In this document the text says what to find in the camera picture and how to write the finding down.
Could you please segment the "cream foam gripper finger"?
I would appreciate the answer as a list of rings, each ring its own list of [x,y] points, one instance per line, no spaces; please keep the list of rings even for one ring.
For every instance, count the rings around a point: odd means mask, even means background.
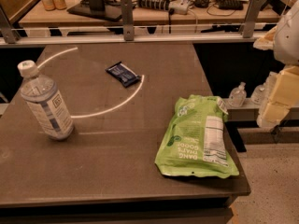
[[[268,91],[260,106],[257,124],[260,128],[274,128],[299,101],[299,67],[286,65],[267,82]]]

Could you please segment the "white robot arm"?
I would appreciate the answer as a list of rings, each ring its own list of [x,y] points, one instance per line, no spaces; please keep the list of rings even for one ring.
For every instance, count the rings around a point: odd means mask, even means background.
[[[299,7],[293,5],[253,47],[273,50],[274,58],[284,64],[281,71],[268,76],[257,117],[259,127],[274,128],[299,101]]]

